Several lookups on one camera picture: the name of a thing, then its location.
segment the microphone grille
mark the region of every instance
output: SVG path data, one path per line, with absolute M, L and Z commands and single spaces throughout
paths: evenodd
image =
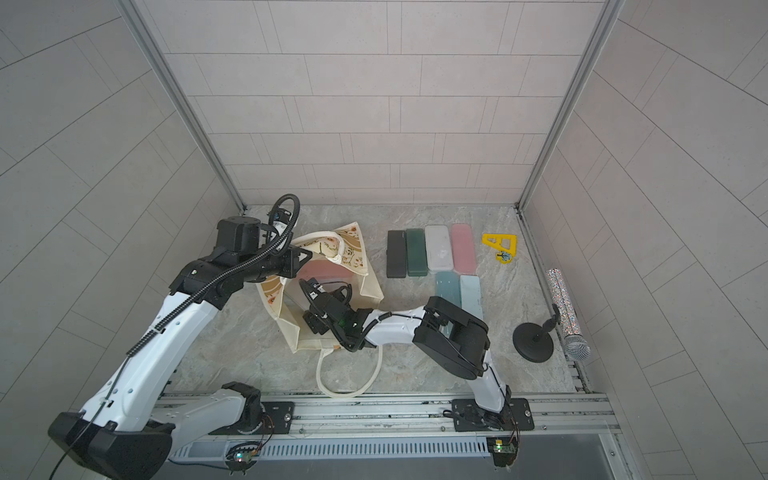
M 581 335 L 566 336 L 563 341 L 563 350 L 569 360 L 583 362 L 591 353 L 587 340 Z

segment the tiled wall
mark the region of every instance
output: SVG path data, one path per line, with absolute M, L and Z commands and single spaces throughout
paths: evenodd
M 237 210 L 111 0 L 0 2 L 0 30 L 0 477 L 48 478 L 51 421 Z
M 137 3 L 249 204 L 518 200 L 602 7 Z
M 527 212 L 648 478 L 768 474 L 767 19 L 627 0 Z

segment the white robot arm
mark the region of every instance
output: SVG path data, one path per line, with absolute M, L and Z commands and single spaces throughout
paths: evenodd
M 293 201 L 293 212 L 280 208 L 285 200 Z M 51 424 L 48 434 L 65 455 L 116 480 L 145 480 L 169 454 L 202 435 L 224 426 L 248 434 L 261 425 L 260 392 L 238 382 L 167 409 L 162 418 L 153 417 L 153 407 L 194 339 L 243 282 L 271 275 L 295 278 L 312 257 L 290 246 L 299 210 L 298 198 L 288 194 L 274 205 L 267 224 L 249 217 L 219 222 L 212 254 L 182 269 L 152 325 L 118 371 L 80 412 L 63 412 Z M 350 351 L 413 343 L 468 380 L 489 424 L 511 429 L 506 425 L 509 389 L 493 371 L 488 327 L 481 320 L 436 296 L 413 310 L 355 311 L 349 307 L 349 285 L 331 293 L 312 280 L 300 280 L 300 285 L 310 302 L 304 318 L 313 331 L 331 329 Z

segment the black round base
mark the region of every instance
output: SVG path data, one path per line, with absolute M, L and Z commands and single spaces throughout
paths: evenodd
M 512 343 L 518 353 L 529 362 L 543 363 L 549 360 L 554 352 L 554 343 L 549 333 L 544 333 L 538 342 L 534 336 L 541 332 L 541 325 L 521 323 L 512 333 Z

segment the pink pencil case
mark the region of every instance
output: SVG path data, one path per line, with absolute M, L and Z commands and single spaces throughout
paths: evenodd
M 453 247 L 453 271 L 459 275 L 475 275 L 478 263 L 475 259 L 475 240 L 472 228 L 466 223 L 451 225 L 451 245 Z

